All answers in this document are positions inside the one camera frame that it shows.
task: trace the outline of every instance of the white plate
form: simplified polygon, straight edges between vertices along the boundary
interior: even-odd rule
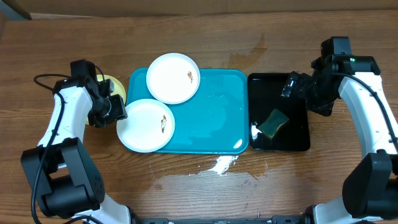
[[[198,90],[200,72],[188,56],[169,53],[154,60],[147,71],[147,87],[157,100],[177,104],[189,100]]]
[[[118,121],[120,141],[136,152],[153,152],[165,146],[173,136],[175,120],[170,109],[152,100],[137,100],[126,106],[126,119]]]

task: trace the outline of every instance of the yellow plate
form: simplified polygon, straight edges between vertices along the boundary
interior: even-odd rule
[[[104,77],[105,77],[105,79],[112,80],[112,82],[114,84],[114,91],[113,91],[113,93],[111,93],[111,96],[119,94],[123,98],[124,104],[126,104],[126,90],[124,89],[122,83],[110,75],[104,75]],[[102,81],[102,75],[97,75],[97,80],[99,82]]]

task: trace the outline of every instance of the blue tray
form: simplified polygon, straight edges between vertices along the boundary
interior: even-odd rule
[[[154,99],[146,84],[148,68],[130,77],[127,104]],[[200,69],[200,86],[188,101],[167,105],[175,118],[173,137],[156,152],[239,154],[249,143],[248,85],[239,70]]]

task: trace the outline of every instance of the sponge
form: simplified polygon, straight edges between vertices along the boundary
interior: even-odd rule
[[[259,126],[259,130],[269,139],[272,139],[280,127],[288,121],[289,118],[285,114],[278,109],[274,109],[267,120]]]

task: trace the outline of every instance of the black cable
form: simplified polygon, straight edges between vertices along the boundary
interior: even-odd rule
[[[47,85],[44,85],[43,83],[37,81],[37,79],[40,78],[40,77],[64,77],[64,78],[70,78],[70,76],[68,76],[68,75],[61,75],[61,74],[41,74],[41,75],[36,75],[33,78],[33,82],[35,82],[36,84],[38,84],[41,87],[44,87],[44,88],[46,88],[48,90],[51,90],[51,91],[53,90],[53,88],[51,88],[51,87],[49,87]]]
[[[374,97],[374,99],[376,100],[376,102],[378,103],[378,105],[380,107],[381,113],[383,114],[383,117],[384,117],[384,121],[386,122],[386,125],[387,125],[387,129],[390,132],[392,143],[394,144],[394,147],[395,147],[396,151],[398,152],[397,137],[396,137],[396,135],[394,133],[394,130],[392,128],[391,120],[388,117],[386,108],[384,107],[382,101],[380,100],[380,97],[377,95],[377,92],[373,91],[370,86],[368,86],[365,82],[363,82],[362,80],[356,78],[353,75],[348,75],[348,74],[345,74],[345,73],[332,73],[331,75],[347,77],[347,78],[353,79],[356,82],[358,82],[359,84],[361,84],[363,87],[365,87],[365,89],[367,89],[367,91],[369,91],[370,94],[372,94],[372,96]]]
[[[86,222],[92,221],[95,224],[102,224],[98,219],[96,219],[92,216],[89,216],[89,215],[81,215],[79,217],[72,218],[71,220],[65,222],[64,224],[71,224],[71,223],[74,223],[75,221],[83,220],[83,219],[86,220]]]
[[[98,71],[99,71],[100,74],[102,75],[102,81],[104,81],[104,80],[105,80],[104,73],[102,73],[101,69],[100,69],[98,66],[96,66],[96,65],[94,65],[94,66],[95,66],[96,69],[98,69]]]
[[[38,85],[40,85],[40,86],[42,86],[42,87],[44,87],[44,88],[46,88],[48,90],[51,90],[51,91],[53,90],[53,88],[51,88],[51,87],[49,87],[47,85],[44,85],[43,83],[37,81],[37,79],[39,77],[65,77],[65,78],[70,78],[67,75],[60,75],[60,74],[43,74],[43,75],[37,75],[36,77],[34,77],[33,81],[36,84],[38,84]],[[42,158],[40,160],[39,167],[37,168],[36,178],[35,178],[35,182],[33,184],[33,189],[32,189],[32,197],[30,199],[30,210],[32,212],[32,218],[33,218],[33,220],[35,221],[36,224],[41,224],[41,222],[39,221],[39,218],[37,217],[36,206],[35,206],[36,195],[37,195],[37,187],[39,185],[41,170],[43,168],[44,160],[45,160],[45,158],[47,156],[49,148],[50,148],[51,144],[53,143],[53,141],[54,141],[54,139],[55,139],[55,137],[57,135],[57,132],[58,132],[58,129],[59,129],[59,126],[60,126],[60,123],[61,123],[63,111],[65,109],[65,100],[63,99],[63,96],[60,93],[55,93],[55,94],[57,94],[59,96],[59,98],[61,99],[61,110],[60,110],[60,114],[58,116],[57,122],[55,123],[55,127],[52,130],[52,135],[50,137],[49,143],[47,143],[46,147],[44,148],[44,152],[43,152]]]

